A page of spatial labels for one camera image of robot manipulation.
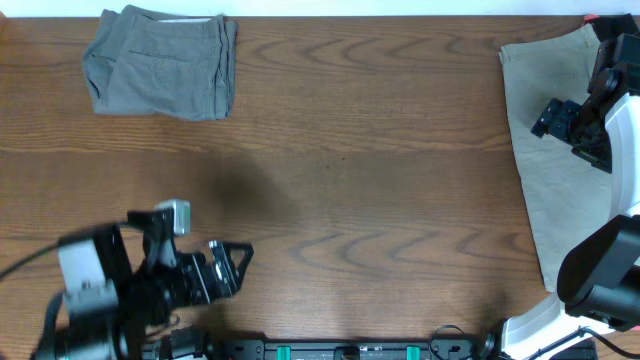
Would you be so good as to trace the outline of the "grey shorts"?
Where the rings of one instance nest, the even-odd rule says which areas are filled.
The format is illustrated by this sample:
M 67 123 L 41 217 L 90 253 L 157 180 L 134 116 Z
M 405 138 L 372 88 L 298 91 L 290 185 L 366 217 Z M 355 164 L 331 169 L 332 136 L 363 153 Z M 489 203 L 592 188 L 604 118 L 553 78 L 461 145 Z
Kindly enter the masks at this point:
M 99 115 L 167 115 L 189 121 L 231 115 L 238 24 L 128 5 L 102 12 L 82 56 Z

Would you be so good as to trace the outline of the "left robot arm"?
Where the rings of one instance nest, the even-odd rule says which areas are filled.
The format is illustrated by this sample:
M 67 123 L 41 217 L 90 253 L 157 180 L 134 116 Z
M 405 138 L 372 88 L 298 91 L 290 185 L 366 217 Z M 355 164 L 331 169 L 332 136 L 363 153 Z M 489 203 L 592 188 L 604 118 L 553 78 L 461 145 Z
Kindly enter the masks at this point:
M 184 253 L 189 212 L 130 211 L 58 241 L 65 288 L 48 304 L 35 359 L 212 359 L 207 331 L 165 335 L 174 310 L 209 305 L 241 288 L 253 256 L 249 243 L 212 241 L 211 254 Z

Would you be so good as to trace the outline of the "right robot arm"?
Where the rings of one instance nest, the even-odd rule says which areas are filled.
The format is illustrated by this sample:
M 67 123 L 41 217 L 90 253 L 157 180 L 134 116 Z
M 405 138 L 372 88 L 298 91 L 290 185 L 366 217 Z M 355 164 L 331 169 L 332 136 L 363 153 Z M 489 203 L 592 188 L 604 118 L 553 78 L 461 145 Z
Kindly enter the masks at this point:
M 639 39 L 590 28 L 499 53 L 547 297 L 500 321 L 487 359 L 549 359 L 639 324 Z

